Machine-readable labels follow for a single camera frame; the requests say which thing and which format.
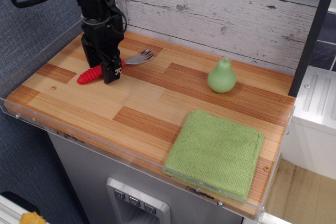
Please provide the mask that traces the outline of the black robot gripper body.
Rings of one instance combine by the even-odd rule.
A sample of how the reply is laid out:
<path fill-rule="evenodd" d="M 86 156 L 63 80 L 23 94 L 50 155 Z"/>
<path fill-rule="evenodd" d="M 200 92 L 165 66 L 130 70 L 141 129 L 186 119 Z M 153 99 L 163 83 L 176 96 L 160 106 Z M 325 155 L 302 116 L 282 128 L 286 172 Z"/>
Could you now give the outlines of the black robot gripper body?
<path fill-rule="evenodd" d="M 87 37 L 102 59 L 120 57 L 119 43 L 124 39 L 123 21 L 119 14 L 109 16 L 106 20 L 92 20 L 81 17 L 82 37 Z"/>

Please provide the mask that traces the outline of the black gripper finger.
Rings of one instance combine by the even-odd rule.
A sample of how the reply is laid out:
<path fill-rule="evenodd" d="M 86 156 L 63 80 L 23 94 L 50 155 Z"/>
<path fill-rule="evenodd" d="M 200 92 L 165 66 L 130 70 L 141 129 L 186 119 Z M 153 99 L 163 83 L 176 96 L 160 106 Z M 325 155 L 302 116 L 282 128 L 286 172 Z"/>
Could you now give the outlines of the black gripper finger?
<path fill-rule="evenodd" d="M 120 58 L 104 60 L 101 62 L 102 76 L 105 84 L 118 80 L 122 72 L 122 61 Z"/>
<path fill-rule="evenodd" d="M 89 67 L 93 68 L 99 66 L 101 59 L 95 47 L 91 45 L 87 37 L 82 37 L 81 42 Z"/>

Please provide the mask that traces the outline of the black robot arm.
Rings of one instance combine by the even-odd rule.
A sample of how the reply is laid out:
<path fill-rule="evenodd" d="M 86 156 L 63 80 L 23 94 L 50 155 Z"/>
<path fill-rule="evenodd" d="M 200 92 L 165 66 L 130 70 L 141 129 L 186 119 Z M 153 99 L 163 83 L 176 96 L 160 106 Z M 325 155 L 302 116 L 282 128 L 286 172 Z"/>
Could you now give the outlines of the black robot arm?
<path fill-rule="evenodd" d="M 100 67 L 104 83 L 121 76 L 119 43 L 124 39 L 127 19 L 115 0 L 76 0 L 81 8 L 81 39 L 91 68 Z"/>

